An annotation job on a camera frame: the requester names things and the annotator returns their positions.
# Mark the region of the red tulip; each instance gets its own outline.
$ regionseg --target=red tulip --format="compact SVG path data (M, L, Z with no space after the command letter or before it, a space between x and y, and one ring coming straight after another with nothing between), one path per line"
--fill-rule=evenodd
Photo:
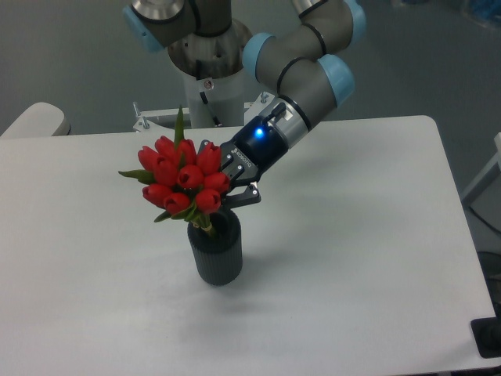
M171 188L156 183L145 186L142 189L142 196L159 208L164 207L164 200L170 194L172 194Z
M221 167L221 148L208 143L196 156L196 165L206 176L218 172Z
M155 149L157 149L158 153L173 161L176 166L178 165L179 159L175 153L174 143L166 136L161 136L155 142Z
M159 156L153 169L153 176L159 184L174 186L178 179L178 168L171 160Z
M225 193L229 189L229 178L223 172L206 176L204 179L204 188L217 190L219 193Z
M144 169L148 171L153 171L159 156L160 155L155 150L147 146L143 146L142 150L138 151L139 162L141 162Z
M164 208L170 215L178 214L191 205L191 200L184 193L173 193L164 200Z
M191 139L182 139L175 152L179 160L181 160L181 154L185 156L185 165L194 165L196 163L195 146Z
M202 173L202 170L200 170L200 167L194 164L188 164L179 170L178 184L182 188L197 188L203 183L204 174Z
M202 190L195 196L195 203L202 213L211 214L221 206L221 196L217 190Z

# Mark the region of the light blue joint cap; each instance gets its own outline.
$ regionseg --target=light blue joint cap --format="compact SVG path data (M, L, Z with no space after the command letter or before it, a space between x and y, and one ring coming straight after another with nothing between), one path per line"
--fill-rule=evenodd
M356 0L344 0L344 2L350 8L353 17L353 34L351 35L350 45L354 45L366 33L366 14Z
M355 91L353 73L348 65L335 55L324 55L317 61L329 78L330 87L339 107Z
M268 38L271 37L273 37L273 35L269 33L256 34L254 37L249 39L249 41L245 45L245 49L243 49L243 68L248 73L252 74L252 76L256 79L258 79L256 66L258 65L259 52L261 51L262 46L265 44Z
M141 41L142 47L148 52L159 52L164 47L144 26L141 20L132 12L130 6L126 6L122 11L128 26L131 28L134 35Z

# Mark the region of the screw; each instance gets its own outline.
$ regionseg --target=screw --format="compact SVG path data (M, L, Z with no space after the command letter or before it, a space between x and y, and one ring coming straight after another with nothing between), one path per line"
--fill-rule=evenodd
M266 103L266 99L269 97L267 92L261 93L261 103Z
M132 106L134 107L134 113L137 118L141 117L141 111L139 110L138 103L132 102Z
M146 116L142 117L142 127L144 129L150 129L150 123L146 120Z

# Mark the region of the green stem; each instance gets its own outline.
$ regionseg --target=green stem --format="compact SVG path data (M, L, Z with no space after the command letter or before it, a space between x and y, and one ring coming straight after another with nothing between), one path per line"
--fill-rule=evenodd
M205 233L210 238L215 239L218 237L218 232L216 231L215 227L212 226L211 218L208 215L203 214L192 222L193 224L198 225L203 231L205 231Z

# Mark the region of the blue led light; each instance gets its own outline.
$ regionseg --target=blue led light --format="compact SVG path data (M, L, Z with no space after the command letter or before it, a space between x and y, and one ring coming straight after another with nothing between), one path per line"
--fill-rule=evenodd
M262 128L257 128L255 131L254 131L254 137L256 139L262 139L263 136L265 135L265 131L263 131Z

